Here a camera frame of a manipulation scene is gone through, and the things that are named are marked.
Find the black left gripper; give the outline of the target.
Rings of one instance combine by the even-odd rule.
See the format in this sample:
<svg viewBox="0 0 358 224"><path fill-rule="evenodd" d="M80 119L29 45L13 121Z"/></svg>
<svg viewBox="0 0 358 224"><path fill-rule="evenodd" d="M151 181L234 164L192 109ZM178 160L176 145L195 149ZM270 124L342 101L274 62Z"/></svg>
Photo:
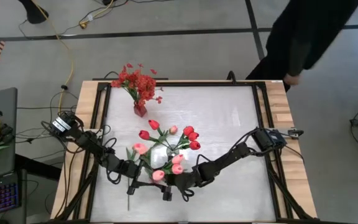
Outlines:
<svg viewBox="0 0 358 224"><path fill-rule="evenodd" d="M161 184L154 184L154 183L146 183L146 182L140 182L138 181L139 176L141 174L141 170L144 167L145 162L141 160L139 164L136 164L134 161L124 161L122 165L119 168L119 174L124 175L130 179L132 179L131 184L129 185L127 189L128 195L133 195L135 190L139 187L145 187L145 186L154 186L158 187L159 189L162 189L163 193L163 201L171 201L172 200L172 192L170 186L164 186Z"/></svg>

